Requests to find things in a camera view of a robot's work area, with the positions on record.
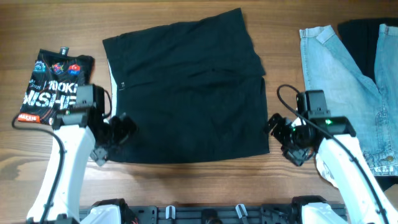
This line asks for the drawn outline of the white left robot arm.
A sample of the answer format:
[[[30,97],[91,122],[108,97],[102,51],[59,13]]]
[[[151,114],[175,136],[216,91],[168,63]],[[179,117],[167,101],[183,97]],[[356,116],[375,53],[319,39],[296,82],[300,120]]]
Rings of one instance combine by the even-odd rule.
[[[100,86],[80,86],[76,103],[60,110],[52,124],[55,141],[39,194],[27,223],[137,223],[136,214],[123,199],[96,202],[80,218],[80,193],[89,160],[102,166],[137,131],[122,114],[104,117],[106,91]]]

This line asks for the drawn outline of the black t-shirt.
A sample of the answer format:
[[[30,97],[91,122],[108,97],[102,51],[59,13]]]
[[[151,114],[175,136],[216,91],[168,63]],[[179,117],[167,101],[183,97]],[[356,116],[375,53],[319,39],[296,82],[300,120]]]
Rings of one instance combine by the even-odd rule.
[[[137,131],[114,162],[181,164],[269,152],[265,70],[233,9],[104,39],[113,114]]]

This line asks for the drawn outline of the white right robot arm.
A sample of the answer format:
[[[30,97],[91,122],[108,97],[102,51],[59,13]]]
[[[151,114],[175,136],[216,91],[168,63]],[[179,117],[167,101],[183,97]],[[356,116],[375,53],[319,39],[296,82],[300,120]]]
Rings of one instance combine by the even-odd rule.
[[[338,188],[351,223],[397,223],[397,210],[381,190],[361,154],[356,131],[348,118],[333,117],[324,92],[298,92],[290,121],[276,113],[268,120],[271,136],[283,156],[295,166],[319,157],[329,180]]]

